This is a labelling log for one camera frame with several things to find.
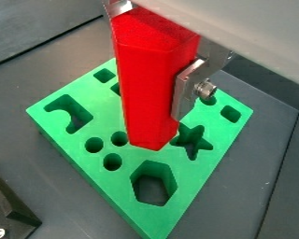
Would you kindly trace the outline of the gripper silver right finger green tape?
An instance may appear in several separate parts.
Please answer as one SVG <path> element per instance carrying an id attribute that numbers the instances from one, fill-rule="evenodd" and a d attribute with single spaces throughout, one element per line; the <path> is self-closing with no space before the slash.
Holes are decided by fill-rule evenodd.
<path id="1" fill-rule="evenodd" d="M 176 121 L 195 107 L 196 98 L 208 101 L 216 92 L 211 75 L 232 60 L 235 53 L 208 38 L 202 38 L 196 58 L 176 74 L 171 116 Z"/>

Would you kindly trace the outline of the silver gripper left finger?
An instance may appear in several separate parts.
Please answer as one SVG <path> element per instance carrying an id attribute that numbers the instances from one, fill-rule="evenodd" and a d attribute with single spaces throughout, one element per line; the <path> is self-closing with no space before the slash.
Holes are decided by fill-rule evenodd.
<path id="1" fill-rule="evenodd" d="M 129 0 L 103 0 L 103 6 L 109 18 L 115 18 L 133 8 Z"/>

